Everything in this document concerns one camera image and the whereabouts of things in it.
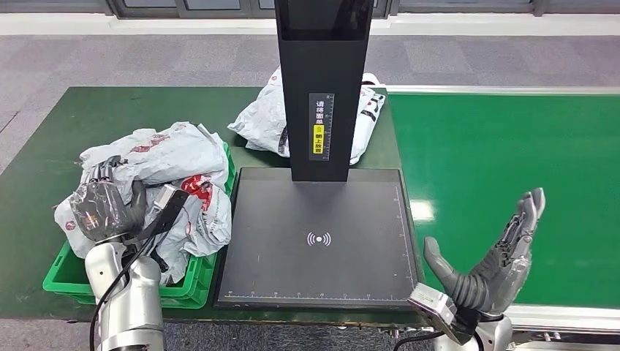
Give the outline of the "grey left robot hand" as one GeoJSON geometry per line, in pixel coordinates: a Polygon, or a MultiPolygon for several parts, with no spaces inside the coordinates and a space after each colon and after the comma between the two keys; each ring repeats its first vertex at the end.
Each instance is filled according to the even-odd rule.
{"type": "Polygon", "coordinates": [[[143,182],[132,182],[127,205],[113,181],[114,169],[125,163],[119,155],[100,162],[87,172],[69,199],[78,226],[95,243],[128,241],[143,229],[147,209],[143,182]]]}

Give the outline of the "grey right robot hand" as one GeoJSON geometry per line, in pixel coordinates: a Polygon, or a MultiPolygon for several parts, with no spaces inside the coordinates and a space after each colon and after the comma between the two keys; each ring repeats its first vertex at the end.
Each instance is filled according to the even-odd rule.
{"type": "Polygon", "coordinates": [[[532,266],[531,245],[545,205],[542,187],[523,194],[498,241],[467,274],[456,271],[442,256],[435,238],[424,238],[423,256],[455,305],[491,316],[507,310],[532,266]]]}

